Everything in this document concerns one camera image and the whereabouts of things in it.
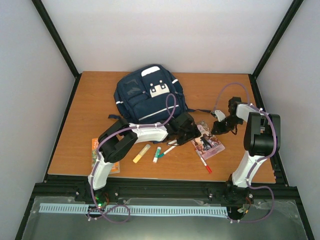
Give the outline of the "pink shakespeare book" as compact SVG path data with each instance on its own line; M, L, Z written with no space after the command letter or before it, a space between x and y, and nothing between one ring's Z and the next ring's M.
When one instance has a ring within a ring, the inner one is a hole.
M191 143L205 161L225 150L225 146L211 133L205 121L199 121L196 125L201 135L191 140Z

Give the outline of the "navy blue backpack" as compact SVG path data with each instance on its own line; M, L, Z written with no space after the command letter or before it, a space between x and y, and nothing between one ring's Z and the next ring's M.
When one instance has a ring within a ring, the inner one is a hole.
M144 66L124 76L116 85L114 100L119 115L110 119L126 119L133 124L153 124L168 119L174 110L176 118L188 108L179 80L160 64Z

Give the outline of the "orange treehouse book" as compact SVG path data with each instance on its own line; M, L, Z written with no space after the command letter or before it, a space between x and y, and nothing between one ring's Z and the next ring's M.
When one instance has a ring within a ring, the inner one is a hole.
M91 158L92 158L92 164L91 167L93 168L97 159L98 159L98 155L97 155L97 147L99 145L98 142L98 138L93 138L91 140ZM117 174L120 173L120 163L116 162L113 164L112 169L110 171L110 174Z

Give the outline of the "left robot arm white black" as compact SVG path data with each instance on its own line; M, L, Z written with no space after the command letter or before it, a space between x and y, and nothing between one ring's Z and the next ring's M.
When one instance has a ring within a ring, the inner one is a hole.
M164 122L134 124L121 118L99 138L96 161L88 176L86 195L92 201L103 198L107 178L114 163L121 161L137 143L176 141L178 146L201 136L194 118L187 112Z

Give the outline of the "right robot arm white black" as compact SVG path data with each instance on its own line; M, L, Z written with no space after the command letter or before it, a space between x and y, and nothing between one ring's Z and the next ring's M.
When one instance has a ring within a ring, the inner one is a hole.
M217 136L231 132L236 135L238 125L246 123L244 156L227 180L222 194L228 203L235 204L249 197L249 188L258 169L280 149L281 117L267 113L253 103L242 102L240 97L232 97L228 101L228 112L226 116L214 108L211 115L217 121L213 123L211 134Z

